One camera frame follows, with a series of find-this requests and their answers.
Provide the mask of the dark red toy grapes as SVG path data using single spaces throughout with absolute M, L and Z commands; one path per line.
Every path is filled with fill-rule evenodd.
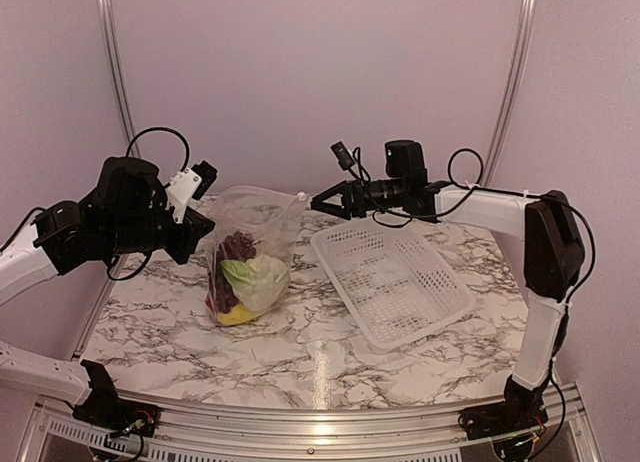
M 209 256 L 207 306 L 217 316 L 227 316 L 241 305 L 234 286 L 253 277 L 249 262 L 257 256 L 254 237 L 239 230 L 214 236 Z

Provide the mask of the clear zip top bag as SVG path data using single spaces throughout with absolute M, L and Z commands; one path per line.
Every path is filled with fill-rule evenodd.
M 307 202 L 304 192 L 253 186 L 234 186 L 213 202 L 207 216 L 216 226 L 205 239 L 206 305 L 216 324 L 248 323 L 284 299 Z

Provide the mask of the white toy cauliflower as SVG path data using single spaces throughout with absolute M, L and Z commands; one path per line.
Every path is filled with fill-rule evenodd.
M 223 260 L 221 271 L 235 297 L 255 313 L 269 309 L 290 282 L 289 266 L 267 254 L 246 261 Z

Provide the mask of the yellow toy fruit front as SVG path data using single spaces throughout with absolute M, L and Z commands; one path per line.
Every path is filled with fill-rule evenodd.
M 216 315 L 217 322 L 225 327 L 246 324 L 254 320 L 258 316 L 257 313 L 249 311 L 243 304 L 235 305 L 229 312 L 218 312 Z

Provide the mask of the white plastic basket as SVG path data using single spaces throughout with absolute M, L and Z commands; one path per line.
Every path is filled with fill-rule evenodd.
M 469 313 L 475 297 L 413 227 L 345 222 L 310 240 L 320 265 L 367 341 L 394 350 Z

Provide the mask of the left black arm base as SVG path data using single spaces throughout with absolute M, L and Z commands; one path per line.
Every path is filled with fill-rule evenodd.
M 118 433 L 141 420 L 142 436 L 154 435 L 160 414 L 158 406 L 122 398 L 102 364 L 83 360 L 80 365 L 89 376 L 90 391 L 82 403 L 73 406 L 75 419 Z

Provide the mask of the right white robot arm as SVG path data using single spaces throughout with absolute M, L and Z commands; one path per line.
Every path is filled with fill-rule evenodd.
M 528 318 L 511 385 L 534 392 L 552 373 L 569 320 L 571 298 L 584 283 L 581 216 L 565 194 L 456 186 L 437 181 L 411 188 L 398 180 L 343 181 L 314 196 L 312 209 L 345 220 L 372 211 L 429 223 L 462 224 L 511 236 L 524 245 Z

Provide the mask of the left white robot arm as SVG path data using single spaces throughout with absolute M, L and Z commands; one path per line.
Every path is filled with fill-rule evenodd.
M 71 201 L 58 203 L 27 221 L 1 250 L 1 303 L 87 262 L 109 264 L 119 256 L 162 250 L 184 264 L 213 228 L 212 220 L 190 207 L 176 217 L 165 209 L 120 215 Z M 73 406 L 86 403 L 106 427 L 119 426 L 127 414 L 102 365 L 54 359 L 6 342 L 1 343 L 1 385 Z

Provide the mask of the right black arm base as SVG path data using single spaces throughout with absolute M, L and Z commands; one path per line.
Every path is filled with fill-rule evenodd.
M 549 382 L 550 378 L 547 377 L 538 387 L 529 390 L 509 376 L 503 401 L 463 409 L 458 417 L 458 425 L 469 440 L 477 440 L 545 424 L 548 415 L 543 393 Z

